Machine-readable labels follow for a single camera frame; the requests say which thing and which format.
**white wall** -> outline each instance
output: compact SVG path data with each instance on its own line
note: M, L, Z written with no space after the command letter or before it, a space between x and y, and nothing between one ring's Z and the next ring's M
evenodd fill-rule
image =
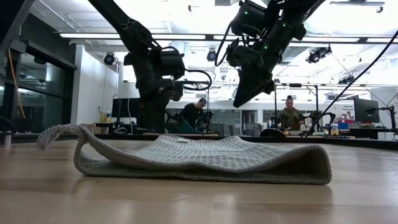
M374 88L371 90L373 95L371 99L374 101L379 102L379 108L386 107L385 104L388 106L395 106L395 111L398 113L398 88ZM383 125L387 128L391 128L391 117L387 111L379 111L380 120ZM398 116L395 115L396 123L398 123ZM391 140L394 138L392 133L379 133L380 140Z
M83 45L76 46L71 124L100 122L100 110L111 111L119 75L91 56Z
M119 67L119 85L118 96L119 98L139 98L139 92L136 88L136 83L124 83L123 80L131 79L134 76L132 66Z

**black shirt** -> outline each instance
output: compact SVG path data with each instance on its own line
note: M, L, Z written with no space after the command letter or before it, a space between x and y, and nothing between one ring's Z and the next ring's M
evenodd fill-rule
M203 110L195 107L195 104L189 103L185 105L184 109L181 111L181 115L188 124L195 128L195 121L203 115Z

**chair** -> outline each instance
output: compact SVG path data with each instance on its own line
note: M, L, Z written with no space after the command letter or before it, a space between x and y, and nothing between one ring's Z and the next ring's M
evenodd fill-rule
M230 135L230 136L234 136L234 135L235 135L234 126L228 125L228 129L229 129L229 135Z
M261 125L257 123L246 123L245 125L245 130L246 130L246 135L248 136L253 136L253 137L259 137L261 134Z
M211 123L210 124L210 133L218 133L218 135L223 136L224 135L224 124L218 124L218 123Z

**security camera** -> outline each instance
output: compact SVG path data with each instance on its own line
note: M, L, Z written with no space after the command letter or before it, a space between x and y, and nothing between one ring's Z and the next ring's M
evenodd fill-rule
M105 65L115 65L118 62L118 59L114 56L114 52L106 53L104 58Z
M210 49L207 53L207 61L214 62L216 60L216 50Z

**orange cable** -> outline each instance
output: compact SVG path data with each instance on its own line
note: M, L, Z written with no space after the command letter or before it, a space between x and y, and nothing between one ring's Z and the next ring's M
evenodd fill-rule
M11 73L12 73L12 77L13 77L13 79L14 79L15 91L16 91L16 93L17 93L19 108L21 109L22 117L25 119L25 112L24 112L24 109L23 109L23 107L22 107L21 98L19 97L19 94L18 94L17 80L16 80L16 78L15 78L14 65L12 64L11 50L10 50L10 49L8 49L8 57L9 57L9 59L10 59Z

